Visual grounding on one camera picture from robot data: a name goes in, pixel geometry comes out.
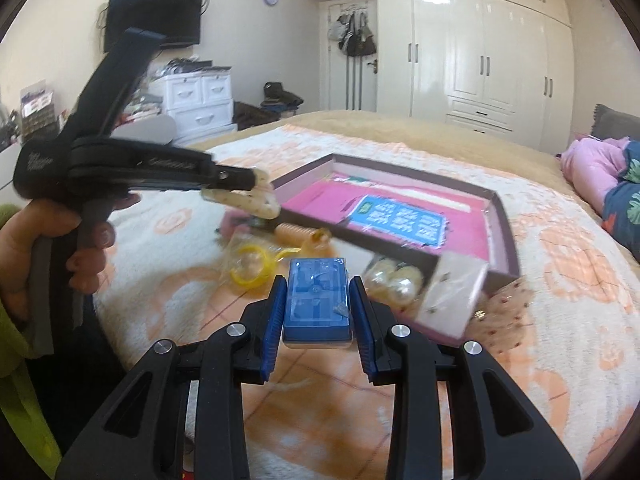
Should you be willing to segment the left hand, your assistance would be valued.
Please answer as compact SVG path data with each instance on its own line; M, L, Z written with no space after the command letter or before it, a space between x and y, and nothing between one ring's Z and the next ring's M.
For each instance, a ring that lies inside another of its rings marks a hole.
M14 214L1 229L1 301L10 318L26 322L30 317L27 281L32 265L32 246L39 237L60 237L78 228L80 217L50 200L34 200ZM75 252L67 261L70 287L92 294L105 269L107 248L115 244L115 230L107 222L93 230L93 245Z

